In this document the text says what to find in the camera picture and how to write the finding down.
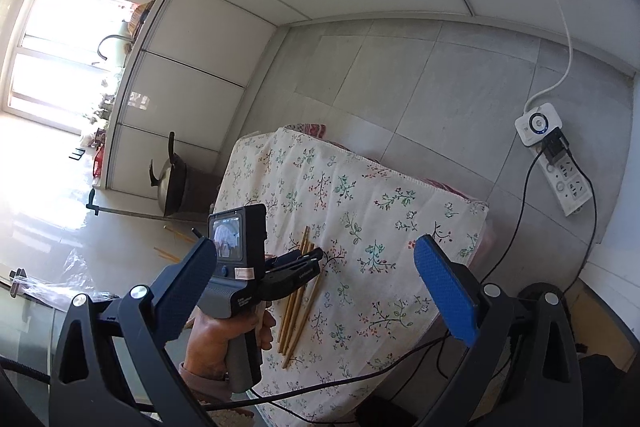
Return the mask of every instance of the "white power cord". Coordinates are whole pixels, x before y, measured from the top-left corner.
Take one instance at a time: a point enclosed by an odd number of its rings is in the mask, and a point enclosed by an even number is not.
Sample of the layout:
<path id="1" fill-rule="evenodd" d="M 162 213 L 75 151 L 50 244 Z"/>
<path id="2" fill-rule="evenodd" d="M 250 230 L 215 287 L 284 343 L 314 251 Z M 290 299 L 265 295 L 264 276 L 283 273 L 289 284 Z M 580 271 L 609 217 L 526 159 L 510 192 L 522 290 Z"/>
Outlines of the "white power cord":
<path id="1" fill-rule="evenodd" d="M 524 111 L 523 113 L 526 113 L 529 110 L 529 106 L 531 105 L 531 102 L 533 102 L 537 97 L 542 96 L 545 93 L 548 93 L 549 91 L 556 89 L 556 87 L 558 87 L 560 84 L 562 84 L 565 80 L 565 78 L 569 75 L 569 70 L 571 69 L 571 64 L 574 61 L 574 46 L 571 42 L 571 35 L 569 33 L 569 26 L 566 25 L 566 20 L 564 18 L 564 12 L 562 12 L 562 6 L 560 4 L 560 0 L 556 0 L 556 4 L 558 4 L 558 9 L 560 10 L 560 16 L 562 17 L 562 24 L 564 25 L 564 31 L 566 32 L 566 40 L 569 43 L 569 63 L 566 65 L 566 71 L 564 72 L 564 75 L 562 76 L 562 78 L 560 80 L 558 80 L 553 86 L 551 87 L 547 87 L 546 89 L 543 89 L 540 92 L 537 92 L 536 94 L 534 94 L 532 97 L 530 97 L 529 100 L 527 100 L 527 103 L 524 105 Z"/>

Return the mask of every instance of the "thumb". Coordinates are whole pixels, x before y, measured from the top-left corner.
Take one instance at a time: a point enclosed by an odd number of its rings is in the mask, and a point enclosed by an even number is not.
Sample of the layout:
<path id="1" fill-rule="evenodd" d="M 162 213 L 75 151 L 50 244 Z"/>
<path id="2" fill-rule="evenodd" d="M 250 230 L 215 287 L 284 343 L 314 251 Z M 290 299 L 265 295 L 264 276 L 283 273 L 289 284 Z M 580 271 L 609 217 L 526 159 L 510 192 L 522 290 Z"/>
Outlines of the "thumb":
<path id="1" fill-rule="evenodd" d="M 243 333 L 248 333 L 255 329 L 257 325 L 258 315 L 255 313 L 250 312 L 236 315 L 224 321 L 225 337 L 227 340 L 234 339 Z"/>

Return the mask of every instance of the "hand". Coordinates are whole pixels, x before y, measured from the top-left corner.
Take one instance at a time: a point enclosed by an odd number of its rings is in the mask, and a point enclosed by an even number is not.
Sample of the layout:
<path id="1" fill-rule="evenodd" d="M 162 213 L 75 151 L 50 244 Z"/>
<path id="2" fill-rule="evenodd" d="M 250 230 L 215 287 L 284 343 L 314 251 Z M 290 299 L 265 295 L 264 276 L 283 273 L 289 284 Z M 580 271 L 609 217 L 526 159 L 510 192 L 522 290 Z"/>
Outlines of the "hand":
<path id="1" fill-rule="evenodd" d="M 187 343 L 184 368 L 203 378 L 221 380 L 226 373 L 225 355 L 231 339 L 255 329 L 258 317 L 255 313 L 236 315 L 230 319 L 214 319 L 196 308 L 191 336 Z M 260 347 L 271 349 L 271 328 L 276 320 L 265 311 L 260 329 Z"/>

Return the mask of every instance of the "black plug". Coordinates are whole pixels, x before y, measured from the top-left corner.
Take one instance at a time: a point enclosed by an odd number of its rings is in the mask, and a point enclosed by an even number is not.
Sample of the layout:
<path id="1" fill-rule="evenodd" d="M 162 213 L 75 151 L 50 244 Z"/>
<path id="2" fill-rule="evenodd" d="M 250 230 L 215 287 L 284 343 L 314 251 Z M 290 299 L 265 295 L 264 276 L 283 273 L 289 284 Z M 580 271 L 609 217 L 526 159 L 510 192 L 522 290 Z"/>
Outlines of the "black plug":
<path id="1" fill-rule="evenodd" d="M 569 151 L 569 140 L 559 127 L 549 131 L 542 139 L 542 147 L 549 164 L 555 165 L 565 151 Z"/>

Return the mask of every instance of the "tablecloth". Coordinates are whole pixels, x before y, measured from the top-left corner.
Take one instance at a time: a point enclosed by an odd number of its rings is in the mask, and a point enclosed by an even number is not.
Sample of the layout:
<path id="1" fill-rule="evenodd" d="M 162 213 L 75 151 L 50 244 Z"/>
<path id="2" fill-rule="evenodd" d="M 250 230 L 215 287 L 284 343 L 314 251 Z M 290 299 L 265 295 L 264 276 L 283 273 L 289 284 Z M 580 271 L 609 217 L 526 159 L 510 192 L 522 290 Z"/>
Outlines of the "tablecloth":
<path id="1" fill-rule="evenodd" d="M 258 202 L 267 207 L 266 253 L 295 248 L 306 225 L 310 240 L 326 252 L 320 291 L 289 366 L 280 367 L 276 349 L 264 354 L 255 386 L 263 396 L 370 373 L 411 349 L 437 316 L 415 269 L 415 239 L 431 233 L 452 261 L 468 265 L 488 211 L 482 201 L 283 128 L 238 140 L 215 210 Z M 275 335 L 285 305 L 284 299 L 273 305 Z M 280 404 L 310 420 L 335 420 L 382 379 Z M 269 404 L 260 411 L 278 427 L 306 425 Z"/>

